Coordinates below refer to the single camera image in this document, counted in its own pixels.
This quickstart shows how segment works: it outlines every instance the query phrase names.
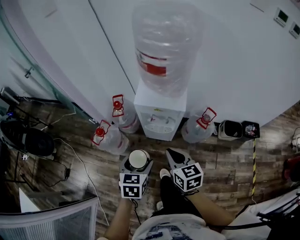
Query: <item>wooden floor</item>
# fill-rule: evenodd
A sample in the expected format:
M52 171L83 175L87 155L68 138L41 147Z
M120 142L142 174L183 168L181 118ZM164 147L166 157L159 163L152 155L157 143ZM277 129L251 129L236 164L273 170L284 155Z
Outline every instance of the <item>wooden floor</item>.
M71 113L60 105L33 102L23 102L22 109L48 123L56 121L66 113ZM281 179L281 173L284 160L293 154L289 143L294 129L299 125L300 104L297 103L261 127L261 138L256 141L255 201L273 198L290 187L290 182ZM95 128L80 116L72 115L64 117L54 124L53 129L46 129L46 131L54 138L61 138L69 143L85 162L89 175L96 185L102 207L108 220L111 221L120 198L118 187L120 157L92 147L90 138ZM154 160L147 191L137 209L141 221L146 220L153 213L156 202L159 201L159 171L161 168L167 168L165 149L168 147L183 149L189 152L193 160L200 163L205 174L201 190L218 205L230 212L238 213L246 204L252 202L250 198L253 176L252 141L227 142L211 137L203 143L188 144L180 137L180 133L177 133L172 142L164 142L146 138L141 129L136 134L128 135L128 138L131 143L130 150L144 149ZM47 187L44 182L51 185L64 178L64 167L55 162L33 157L27 161L19 160L17 176L24 173L39 191L71 190L74 194L65 196L67 200L82 199L88 192L93 193L94 190L84 167L73 151L60 140L55 140L55 143L57 148L55 160L71 167L71 174L67 181L51 188ZM13 177L14 174L16 155L15 150L10 150L9 177ZM7 183L7 186L18 200L17 184ZM21 187L24 191L29 191L26 185ZM36 204L41 209L48 209L56 206L57 202L39 200ZM138 226L137 219L132 213L132 232ZM104 215L98 209L96 236L103 234L106 228Z

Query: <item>wall thermostat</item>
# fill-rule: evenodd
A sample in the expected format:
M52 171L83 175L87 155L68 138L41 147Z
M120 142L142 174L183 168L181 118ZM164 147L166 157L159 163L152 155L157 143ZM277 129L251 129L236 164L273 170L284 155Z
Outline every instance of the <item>wall thermostat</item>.
M281 25L282 27L285 26L287 19L289 18L280 8L277 8L276 14L274 16L274 20Z
M290 34L292 34L295 39L300 35L300 27L295 22L291 25Z

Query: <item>empty water bottle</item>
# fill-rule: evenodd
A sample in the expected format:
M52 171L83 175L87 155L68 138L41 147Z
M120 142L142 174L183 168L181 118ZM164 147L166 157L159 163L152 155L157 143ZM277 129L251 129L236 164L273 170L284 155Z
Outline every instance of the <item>empty water bottle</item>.
M205 112L197 111L182 127L183 139L188 143L197 143L216 133L216 127L212 121L216 115L210 107Z
M102 120L100 126L96 129L92 142L100 150L114 155L124 153L129 146L128 138L117 127L111 126L105 120Z
M113 96L113 122L124 133L135 133L140 121L136 114L134 105L123 98L123 95Z

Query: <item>white cup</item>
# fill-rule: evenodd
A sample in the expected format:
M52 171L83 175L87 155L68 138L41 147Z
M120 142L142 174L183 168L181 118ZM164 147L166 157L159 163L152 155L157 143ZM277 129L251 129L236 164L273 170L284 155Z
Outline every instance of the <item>white cup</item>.
M129 163L134 168L142 168L146 165L149 160L149 153L142 149L134 150L129 154Z

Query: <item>cable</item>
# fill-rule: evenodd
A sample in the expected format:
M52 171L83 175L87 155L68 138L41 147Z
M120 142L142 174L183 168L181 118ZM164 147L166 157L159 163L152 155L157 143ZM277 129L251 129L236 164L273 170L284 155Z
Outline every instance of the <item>cable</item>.
M260 227L260 226L266 226L270 224L270 222L261 222L261 223L251 223L251 224L245 224L245 225L237 225L237 226L222 226L222 225L209 225L209 227L213 228L222 228L226 230L238 230L238 229L247 229L247 228L253 228L253 227Z
M20 166L20 168L19 168L19 171L18 171L18 180L20 180L20 170L21 170L22 167L24 167L24 163L23 163L23 165Z
M292 203L293 201L297 200L297 198L299 198L299 197L296 196L296 197L293 198L292 200L290 200L290 201L286 202L285 204L281 205L280 207L278 207L278 208L272 210L272 211L269 212L268 214L272 214L272 213L274 213L274 212L277 212L279 209L284 208L285 206L289 205L289 204ZM279 200L280 200L280 198L277 199L277 201L273 203L273 206L274 206Z
M196 189L196 190L193 191L193 192L187 192L187 193L184 193L183 196L186 198L186 196L191 196L191 195L194 195L194 194L196 194L196 193L199 193L199 190L198 190L198 189Z
M251 197L252 201L255 203L255 211L257 209L257 202L253 199L253 196Z
M61 162L54 161L54 160L51 160L51 159L48 159L48 158L45 158L45 157L41 157L41 156L38 156L38 157L39 157L39 158L44 158L44 159L50 160L50 161L55 162L55 163L59 163L59 164L61 164L61 165L63 165L63 166L65 167L65 178L64 178L64 179L61 179L61 180L59 180L59 181L57 181L57 182L55 182L55 183L52 184L52 185L47 184L42 178L40 178L40 177L38 177L38 176L35 176L36 178L40 179L47 187L52 188L52 187L54 187L56 184L68 180L68 178L69 178L69 176L70 176L70 173L71 173L71 169L70 169L70 168L67 168L67 166L64 165L64 164L61 163ZM32 181L33 181L33 172L30 170L29 167L28 167L28 170L29 170L29 172L30 172L31 175L32 175L32 178L31 178L31 183L32 183Z
M73 113L68 113L68 114L63 115L60 119L54 121L53 123L50 123L50 125L53 125L54 123L59 122L62 118L66 117L66 116L71 116L71 115L74 115L74 114L76 114L76 109L75 109L75 107L74 107L74 112L73 112Z
M34 125L31 126L31 128L37 126L38 124L40 124L40 122L35 123Z
M129 234L133 237L133 235L132 235L132 233L131 233L131 231L130 231L130 228L129 228L129 231L128 231L128 232L129 232Z
M137 220L139 221L140 225L142 225L142 224L141 224L141 221L140 221L140 218L139 218L139 216L137 215L137 212L136 212L136 209L138 208L139 204L138 204L137 201L134 200L134 199L130 199L130 201L132 201L132 203L134 204L134 206L135 206L135 215L136 215L136 218L137 218Z
M23 97L27 102L32 102L32 100L29 100L28 98L26 97Z
M80 159L80 157L78 157L77 153L75 152L74 148L72 148L71 145L69 145L68 143L66 143L66 142L65 142L64 140L62 140L61 138L55 138L54 140L57 140L57 139L61 140L63 143L65 143L66 145L68 145L68 146L73 150L73 152L74 152L74 154L76 155L76 157L77 157L77 158L81 161L81 163L83 164L84 169L85 169L85 172L86 172L86 175L88 176L88 178L90 179L90 181L91 181L91 183L92 183L92 185L93 185L93 187L94 187L95 193L96 193L97 198L98 198L98 200L99 200L99 206L100 206L101 210L103 211L105 220L106 220L106 222L107 222L107 225L109 226L109 223L108 223L106 214L105 214L105 212L104 212L104 210L103 210L103 208L102 208L102 206L101 206L101 201L100 201L99 195L98 195L98 193L97 193L95 184L93 183L92 179L90 178L90 176L89 176L89 174L88 174L88 171L86 170L86 166L85 166L84 162Z

